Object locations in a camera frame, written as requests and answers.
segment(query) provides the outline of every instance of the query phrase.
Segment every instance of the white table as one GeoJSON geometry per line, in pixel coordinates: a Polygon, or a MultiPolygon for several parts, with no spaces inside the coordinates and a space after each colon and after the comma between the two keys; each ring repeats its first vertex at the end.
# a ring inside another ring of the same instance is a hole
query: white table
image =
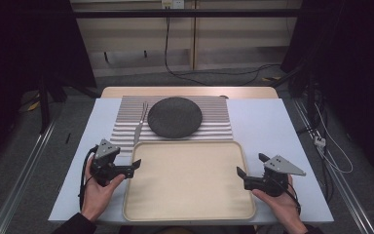
{"type": "MultiPolygon", "coordinates": [[[[59,192],[49,221],[66,221],[79,212],[81,170],[88,150],[99,144],[102,138],[109,139],[120,108],[120,98],[100,98],[95,102],[93,113],[81,138],[76,155],[59,192]]],[[[262,176],[264,170],[258,153],[268,156],[283,156],[303,171],[306,176],[294,176],[293,182],[302,206],[301,219],[309,223],[333,221],[332,214],[323,198],[311,165],[300,144],[287,111],[278,98],[228,99],[227,100],[234,140],[243,148],[249,175],[262,176]]],[[[117,157],[116,164],[128,165],[130,157],[117,157]]],[[[99,223],[134,225],[124,219],[123,204],[127,188],[125,180],[115,191],[110,205],[98,219],[99,223]]],[[[270,208],[254,197],[257,212],[248,220],[228,220],[222,223],[209,221],[172,221],[137,224],[197,225],[197,224],[268,224],[277,222],[270,208]]]]}

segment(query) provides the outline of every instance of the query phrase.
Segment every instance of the person's left hand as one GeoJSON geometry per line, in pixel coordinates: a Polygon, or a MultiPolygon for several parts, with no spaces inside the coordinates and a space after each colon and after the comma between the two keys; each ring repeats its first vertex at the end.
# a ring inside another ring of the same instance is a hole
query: person's left hand
{"type": "MultiPolygon", "coordinates": [[[[94,156],[91,157],[87,163],[87,167],[85,169],[86,179],[91,177],[90,167],[91,163],[93,162],[93,158],[94,156]]],[[[85,188],[84,204],[81,214],[91,222],[96,221],[107,208],[114,190],[125,178],[126,177],[124,175],[117,175],[109,182],[108,185],[102,187],[96,182],[95,178],[91,177],[91,179],[88,180],[85,188]]]]}

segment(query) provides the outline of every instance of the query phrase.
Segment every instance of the striped placemat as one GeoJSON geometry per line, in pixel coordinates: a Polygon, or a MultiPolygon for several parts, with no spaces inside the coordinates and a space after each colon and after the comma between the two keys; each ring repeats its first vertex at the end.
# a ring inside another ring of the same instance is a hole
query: striped placemat
{"type": "Polygon", "coordinates": [[[202,110],[203,122],[195,133],[180,139],[169,139],[157,136],[147,123],[148,111],[158,101],[169,97],[123,97],[114,125],[111,143],[121,147],[119,156],[131,156],[135,127],[138,125],[142,103],[148,102],[147,115],[144,119],[139,142],[157,140],[232,140],[233,133],[230,125],[229,112],[224,97],[188,96],[202,110]]]}

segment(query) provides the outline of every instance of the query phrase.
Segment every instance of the white cable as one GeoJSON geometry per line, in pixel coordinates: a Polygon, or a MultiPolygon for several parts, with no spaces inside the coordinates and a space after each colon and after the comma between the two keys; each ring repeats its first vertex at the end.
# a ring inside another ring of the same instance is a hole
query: white cable
{"type": "Polygon", "coordinates": [[[321,123],[323,124],[323,128],[324,130],[326,131],[327,135],[329,136],[329,138],[333,141],[333,143],[335,143],[335,145],[342,151],[342,153],[345,155],[346,159],[348,160],[349,164],[351,165],[351,169],[349,171],[343,171],[343,170],[340,170],[339,167],[337,165],[334,165],[330,162],[330,160],[324,155],[324,151],[323,151],[323,147],[321,146],[317,146],[318,148],[318,152],[320,154],[320,156],[322,158],[324,158],[332,168],[334,168],[336,171],[338,171],[339,173],[343,173],[343,174],[348,174],[348,173],[351,173],[354,171],[354,165],[352,164],[352,161],[351,159],[349,159],[348,155],[346,155],[345,151],[339,146],[338,143],[336,143],[336,141],[333,139],[333,137],[330,135],[329,131],[326,129],[326,125],[324,124],[324,121],[323,121],[323,118],[321,117],[321,114],[320,114],[320,111],[318,110],[318,106],[315,104],[315,107],[318,111],[318,117],[320,118],[320,121],[321,123]]]}

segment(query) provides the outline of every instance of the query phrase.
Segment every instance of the black horizontal bar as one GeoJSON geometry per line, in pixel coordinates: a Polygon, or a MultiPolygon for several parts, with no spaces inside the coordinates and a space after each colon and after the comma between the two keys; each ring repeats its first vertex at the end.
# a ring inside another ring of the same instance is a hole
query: black horizontal bar
{"type": "Polygon", "coordinates": [[[328,9],[257,9],[257,10],[76,10],[74,12],[23,11],[23,16],[100,18],[298,18],[327,15],[328,9]]]}

